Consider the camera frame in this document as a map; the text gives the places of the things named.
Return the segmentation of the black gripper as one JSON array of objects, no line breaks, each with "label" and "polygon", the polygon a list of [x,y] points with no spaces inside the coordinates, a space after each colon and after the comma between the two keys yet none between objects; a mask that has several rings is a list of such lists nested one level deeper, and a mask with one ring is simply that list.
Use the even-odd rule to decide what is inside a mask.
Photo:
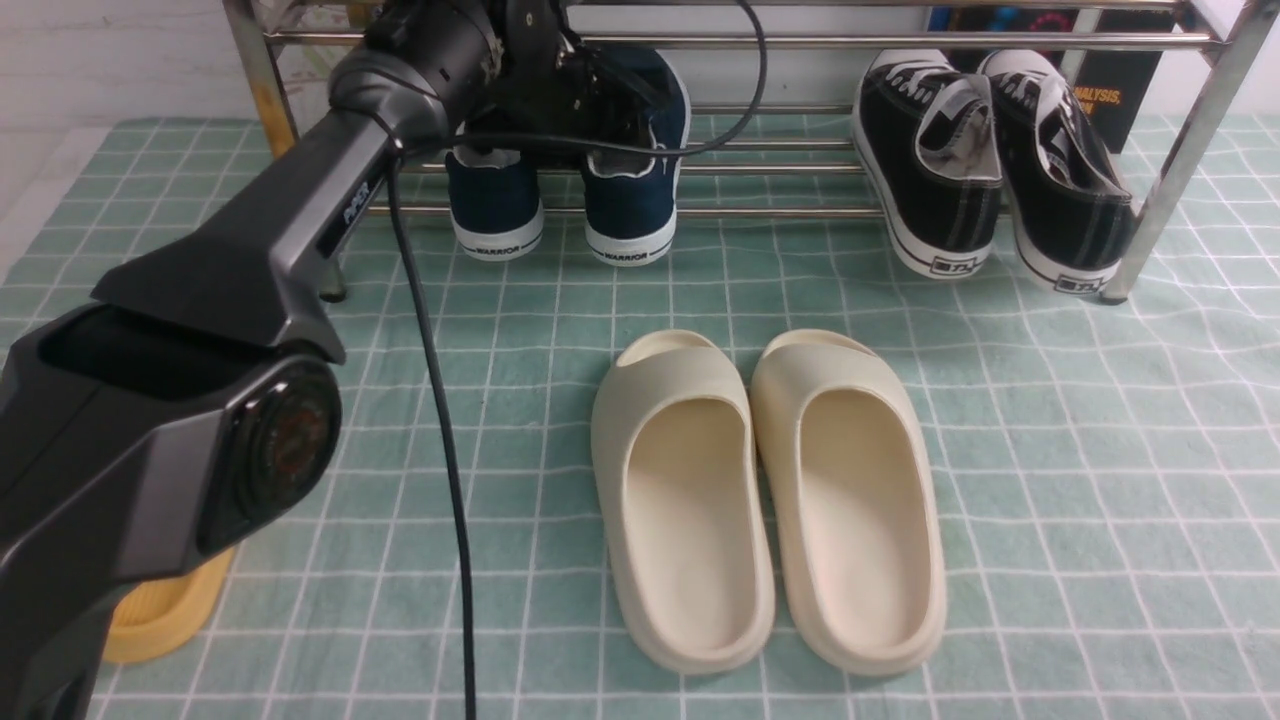
[{"label": "black gripper", "polygon": [[484,1],[499,50],[499,69],[468,135],[520,135],[515,149],[467,146],[468,167],[511,167],[521,160],[577,161],[599,167],[646,164],[652,114],[666,109],[666,73],[654,79],[585,42],[562,1]]}]

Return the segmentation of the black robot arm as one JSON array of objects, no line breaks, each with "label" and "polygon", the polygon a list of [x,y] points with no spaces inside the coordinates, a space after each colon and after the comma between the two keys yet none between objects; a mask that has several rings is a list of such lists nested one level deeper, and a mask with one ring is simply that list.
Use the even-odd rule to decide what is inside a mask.
[{"label": "black robot arm", "polygon": [[82,719],[122,598],[278,520],[337,450],[346,348],[323,277],[380,190],[442,427],[477,712],[465,500],[403,164],[460,146],[620,151],[671,91],[556,1],[392,1],[329,113],[189,234],[106,272],[3,369],[3,716]]}]

